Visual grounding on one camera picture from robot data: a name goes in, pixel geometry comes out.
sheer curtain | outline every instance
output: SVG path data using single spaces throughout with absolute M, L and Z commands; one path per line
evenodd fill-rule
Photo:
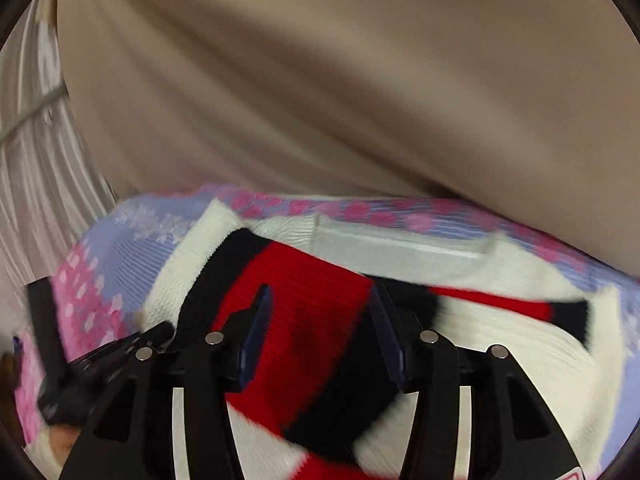
M 115 203 L 74 126 L 54 3 L 34 0 L 0 51 L 0 351 L 28 323 L 23 286 Z

